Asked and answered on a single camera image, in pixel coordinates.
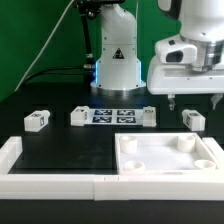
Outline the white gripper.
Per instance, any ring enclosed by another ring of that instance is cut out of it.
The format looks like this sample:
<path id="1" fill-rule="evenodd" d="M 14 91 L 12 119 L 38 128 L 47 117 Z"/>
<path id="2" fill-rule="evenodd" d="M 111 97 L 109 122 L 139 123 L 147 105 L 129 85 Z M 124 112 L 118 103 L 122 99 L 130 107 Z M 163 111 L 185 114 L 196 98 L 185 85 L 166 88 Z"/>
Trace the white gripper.
<path id="1" fill-rule="evenodd" d="M 168 95 L 175 109 L 177 94 L 214 94 L 212 109 L 224 96 L 224 41 L 202 42 L 175 35 L 155 45 L 147 76 L 151 94 Z"/>

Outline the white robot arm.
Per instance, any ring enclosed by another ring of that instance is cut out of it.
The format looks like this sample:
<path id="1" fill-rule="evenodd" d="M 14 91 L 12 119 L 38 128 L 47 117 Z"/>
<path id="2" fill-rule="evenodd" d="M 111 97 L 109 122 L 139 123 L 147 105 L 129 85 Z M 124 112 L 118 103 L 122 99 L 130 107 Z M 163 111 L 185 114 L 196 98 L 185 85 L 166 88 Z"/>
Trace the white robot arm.
<path id="1" fill-rule="evenodd" d="M 160 11 L 181 23 L 180 32 L 155 44 L 147 80 L 141 80 L 135 17 L 113 1 L 101 3 L 102 54 L 92 89 L 108 95 L 146 87 L 166 95 L 224 96 L 224 0 L 157 0 Z"/>

